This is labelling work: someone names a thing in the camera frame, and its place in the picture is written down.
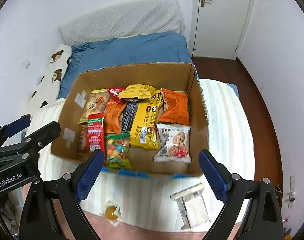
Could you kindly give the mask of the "brown snack packet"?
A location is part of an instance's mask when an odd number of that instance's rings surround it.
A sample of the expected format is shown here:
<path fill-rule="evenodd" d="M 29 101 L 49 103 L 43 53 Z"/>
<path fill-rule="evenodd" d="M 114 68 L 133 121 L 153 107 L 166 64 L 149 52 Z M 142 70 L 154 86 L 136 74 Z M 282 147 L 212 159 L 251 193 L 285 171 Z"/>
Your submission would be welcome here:
<path fill-rule="evenodd" d="M 88 154 L 88 145 L 87 145 L 87 124 L 81 124 L 80 136 L 78 141 L 78 153 Z"/>

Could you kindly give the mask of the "red stick snack packet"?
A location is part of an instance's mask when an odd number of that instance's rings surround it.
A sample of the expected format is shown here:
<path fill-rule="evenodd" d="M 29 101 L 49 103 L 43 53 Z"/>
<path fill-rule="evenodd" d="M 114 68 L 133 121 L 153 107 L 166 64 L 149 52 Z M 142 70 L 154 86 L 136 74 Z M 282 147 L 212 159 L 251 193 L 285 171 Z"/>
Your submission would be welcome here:
<path fill-rule="evenodd" d="M 105 152 L 104 113 L 88 116 L 87 148 L 89 149 L 89 154 L 92 154 L 95 150 Z"/>

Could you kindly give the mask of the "colourful fruit candy bag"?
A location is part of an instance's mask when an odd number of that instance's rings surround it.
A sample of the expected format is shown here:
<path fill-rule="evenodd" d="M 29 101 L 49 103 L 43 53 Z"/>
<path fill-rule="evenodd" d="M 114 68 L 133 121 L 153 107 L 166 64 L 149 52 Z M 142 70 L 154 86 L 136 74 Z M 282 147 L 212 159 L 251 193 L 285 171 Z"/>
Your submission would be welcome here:
<path fill-rule="evenodd" d="M 132 170 L 128 152 L 130 149 L 130 134 L 110 134 L 105 137 L 105 166 L 115 169 Z"/>

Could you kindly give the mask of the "clear white wafer packet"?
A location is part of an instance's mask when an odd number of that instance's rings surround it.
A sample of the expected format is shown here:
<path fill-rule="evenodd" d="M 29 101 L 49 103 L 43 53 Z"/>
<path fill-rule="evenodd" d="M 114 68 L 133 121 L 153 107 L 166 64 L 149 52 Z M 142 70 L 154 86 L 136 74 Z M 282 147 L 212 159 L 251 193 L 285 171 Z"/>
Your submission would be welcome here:
<path fill-rule="evenodd" d="M 199 183 L 170 196 L 170 199 L 176 202 L 181 214 L 183 221 L 181 230 L 211 222 L 202 195 L 203 191 L 204 185 Z"/>

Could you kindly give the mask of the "white oat cookie packet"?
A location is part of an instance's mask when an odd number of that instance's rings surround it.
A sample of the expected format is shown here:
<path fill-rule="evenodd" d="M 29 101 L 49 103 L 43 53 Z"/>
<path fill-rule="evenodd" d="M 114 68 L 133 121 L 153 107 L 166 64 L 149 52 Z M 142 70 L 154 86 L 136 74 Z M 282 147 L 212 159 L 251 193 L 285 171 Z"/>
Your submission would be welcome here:
<path fill-rule="evenodd" d="M 177 161 L 190 164 L 189 132 L 190 126 L 180 124 L 157 124 L 160 138 L 160 150 L 154 156 L 154 162 Z"/>

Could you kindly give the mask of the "orange snack packet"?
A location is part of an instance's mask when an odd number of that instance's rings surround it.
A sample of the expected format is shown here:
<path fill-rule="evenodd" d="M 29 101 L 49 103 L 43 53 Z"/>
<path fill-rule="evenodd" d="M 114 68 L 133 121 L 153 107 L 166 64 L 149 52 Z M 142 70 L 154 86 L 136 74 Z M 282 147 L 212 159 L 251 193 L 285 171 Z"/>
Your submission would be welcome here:
<path fill-rule="evenodd" d="M 189 126 L 188 95 L 165 88 L 162 88 L 161 92 L 163 113 L 159 116 L 158 121 Z"/>
<path fill-rule="evenodd" d="M 126 107 L 127 103 L 124 101 L 116 102 L 110 99 L 105 108 L 104 122 L 105 132 L 108 134 L 121 133 L 121 120 L 120 117 Z"/>

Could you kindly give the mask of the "yellow cracker packet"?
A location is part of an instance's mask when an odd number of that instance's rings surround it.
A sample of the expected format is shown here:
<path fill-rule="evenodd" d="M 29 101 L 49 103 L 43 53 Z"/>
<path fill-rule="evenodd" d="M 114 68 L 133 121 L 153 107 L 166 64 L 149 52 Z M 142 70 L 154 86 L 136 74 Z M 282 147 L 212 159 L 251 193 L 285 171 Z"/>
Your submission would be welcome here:
<path fill-rule="evenodd" d="M 86 123 L 89 115 L 104 113 L 109 98 L 110 94 L 106 88 L 93 90 L 85 104 L 85 110 L 79 120 L 79 123 Z"/>

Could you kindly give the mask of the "large yellow black snack bag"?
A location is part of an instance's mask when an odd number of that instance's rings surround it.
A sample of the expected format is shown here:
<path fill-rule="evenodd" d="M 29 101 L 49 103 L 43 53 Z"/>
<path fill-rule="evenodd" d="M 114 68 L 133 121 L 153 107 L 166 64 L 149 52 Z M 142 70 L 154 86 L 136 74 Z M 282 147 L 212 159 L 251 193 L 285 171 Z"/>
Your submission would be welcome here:
<path fill-rule="evenodd" d="M 158 150 L 157 117 L 163 105 L 161 90 L 153 92 L 150 99 L 128 102 L 123 114 L 123 131 L 130 133 L 130 144 L 145 150 Z"/>

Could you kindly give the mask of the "small red triangle packet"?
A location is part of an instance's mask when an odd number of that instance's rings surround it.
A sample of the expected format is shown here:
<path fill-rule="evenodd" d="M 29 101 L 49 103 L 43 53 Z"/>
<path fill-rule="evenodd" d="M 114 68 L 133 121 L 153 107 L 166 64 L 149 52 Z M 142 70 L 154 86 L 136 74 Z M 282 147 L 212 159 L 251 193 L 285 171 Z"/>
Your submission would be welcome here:
<path fill-rule="evenodd" d="M 114 102 L 123 102 L 123 99 L 119 97 L 119 93 L 125 90 L 126 87 L 116 87 L 116 88 L 107 88 L 106 90 L 110 94 L 112 100 Z"/>

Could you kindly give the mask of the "small yellow snack packet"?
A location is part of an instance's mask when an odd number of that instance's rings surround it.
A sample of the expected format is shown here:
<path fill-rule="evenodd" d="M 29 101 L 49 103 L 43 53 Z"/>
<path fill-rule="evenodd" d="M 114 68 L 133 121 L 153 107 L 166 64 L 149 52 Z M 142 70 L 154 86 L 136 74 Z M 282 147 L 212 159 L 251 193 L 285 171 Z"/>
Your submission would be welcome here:
<path fill-rule="evenodd" d="M 150 85 L 145 85 L 142 83 L 133 84 L 126 87 L 124 90 L 119 92 L 118 96 L 120 99 L 125 100 L 144 100 L 150 99 L 156 88 Z"/>

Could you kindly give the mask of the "bear print long pillow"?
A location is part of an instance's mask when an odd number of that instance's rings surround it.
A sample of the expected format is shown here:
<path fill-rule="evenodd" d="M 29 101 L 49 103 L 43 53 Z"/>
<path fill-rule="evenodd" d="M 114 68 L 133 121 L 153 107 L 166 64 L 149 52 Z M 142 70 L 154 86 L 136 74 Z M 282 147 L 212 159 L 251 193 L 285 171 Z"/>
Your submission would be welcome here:
<path fill-rule="evenodd" d="M 51 55 L 48 66 L 36 90 L 23 108 L 21 115 L 33 116 L 43 106 L 57 100 L 61 81 L 70 64 L 72 48 L 60 44 Z"/>

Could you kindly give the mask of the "cardboard milk box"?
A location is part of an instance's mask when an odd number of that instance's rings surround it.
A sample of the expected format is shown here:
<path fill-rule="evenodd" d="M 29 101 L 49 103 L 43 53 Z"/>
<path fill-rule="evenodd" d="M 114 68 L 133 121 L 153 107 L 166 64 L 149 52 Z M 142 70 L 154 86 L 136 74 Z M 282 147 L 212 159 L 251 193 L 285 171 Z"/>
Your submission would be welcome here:
<path fill-rule="evenodd" d="M 82 163 L 104 150 L 113 172 L 202 175 L 208 118 L 191 63 L 128 64 L 79 74 L 58 119 L 51 152 Z"/>

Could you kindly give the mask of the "white power strip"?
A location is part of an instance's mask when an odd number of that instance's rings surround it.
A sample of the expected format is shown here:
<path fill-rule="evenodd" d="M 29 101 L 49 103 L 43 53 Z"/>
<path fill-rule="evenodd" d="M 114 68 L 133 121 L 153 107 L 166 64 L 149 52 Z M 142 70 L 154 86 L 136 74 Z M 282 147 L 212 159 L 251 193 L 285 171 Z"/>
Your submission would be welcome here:
<path fill-rule="evenodd" d="M 295 187 L 296 187 L 296 176 L 290 176 L 290 189 L 289 189 L 289 193 L 288 193 L 288 205 L 287 208 L 291 209 L 293 206 L 293 202 L 295 201 Z"/>

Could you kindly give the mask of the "white quilted headboard cushion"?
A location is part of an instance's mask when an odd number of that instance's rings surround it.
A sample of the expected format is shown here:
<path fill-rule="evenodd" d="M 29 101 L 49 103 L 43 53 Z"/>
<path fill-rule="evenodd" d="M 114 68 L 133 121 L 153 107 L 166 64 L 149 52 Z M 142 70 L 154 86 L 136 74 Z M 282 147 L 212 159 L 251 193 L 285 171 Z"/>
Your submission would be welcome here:
<path fill-rule="evenodd" d="M 108 4 L 59 26 L 65 44 L 76 46 L 111 38 L 185 32 L 178 0 L 128 0 Z"/>

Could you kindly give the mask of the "white door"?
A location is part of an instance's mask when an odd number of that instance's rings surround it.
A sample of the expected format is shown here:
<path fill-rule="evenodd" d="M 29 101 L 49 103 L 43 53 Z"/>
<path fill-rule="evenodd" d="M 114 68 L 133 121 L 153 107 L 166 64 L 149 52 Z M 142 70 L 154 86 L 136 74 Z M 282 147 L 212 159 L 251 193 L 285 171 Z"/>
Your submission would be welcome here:
<path fill-rule="evenodd" d="M 194 57 L 235 59 L 251 0 L 212 0 L 197 9 Z"/>

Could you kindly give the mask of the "wall socket by bed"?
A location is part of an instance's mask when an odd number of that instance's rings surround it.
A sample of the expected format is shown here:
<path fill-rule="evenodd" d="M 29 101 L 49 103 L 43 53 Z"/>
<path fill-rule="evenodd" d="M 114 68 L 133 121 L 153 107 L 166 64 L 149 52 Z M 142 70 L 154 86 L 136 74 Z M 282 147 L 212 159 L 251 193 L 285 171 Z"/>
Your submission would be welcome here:
<path fill-rule="evenodd" d="M 23 67 L 24 67 L 25 69 L 27 69 L 27 68 L 29 67 L 29 65 L 30 65 L 29 60 L 28 60 L 28 59 L 25 59 L 25 60 L 23 61 L 22 65 L 23 65 Z"/>

